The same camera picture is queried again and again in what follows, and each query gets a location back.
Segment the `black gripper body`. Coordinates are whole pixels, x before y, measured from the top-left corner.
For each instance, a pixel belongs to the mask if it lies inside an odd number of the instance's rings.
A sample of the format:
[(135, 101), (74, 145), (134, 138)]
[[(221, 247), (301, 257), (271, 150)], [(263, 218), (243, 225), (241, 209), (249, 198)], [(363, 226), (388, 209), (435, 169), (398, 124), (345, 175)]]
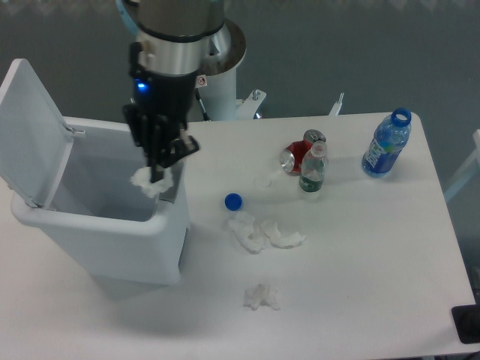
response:
[(188, 135), (187, 114), (194, 97), (194, 71), (163, 75), (140, 63), (140, 42), (129, 46), (129, 75), (133, 80), (133, 102), (122, 107), (136, 146), (143, 149), (149, 167), (171, 167), (200, 150)]

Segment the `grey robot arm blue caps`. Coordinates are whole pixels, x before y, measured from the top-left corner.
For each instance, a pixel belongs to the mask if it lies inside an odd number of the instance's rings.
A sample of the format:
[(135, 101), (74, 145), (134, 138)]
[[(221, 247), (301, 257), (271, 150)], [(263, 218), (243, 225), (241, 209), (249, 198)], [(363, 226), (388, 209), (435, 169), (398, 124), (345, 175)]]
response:
[(209, 36), (224, 26), (222, 1), (117, 1), (124, 24), (136, 30), (128, 48), (130, 103), (122, 112), (142, 148), (150, 181), (197, 152), (188, 112)]

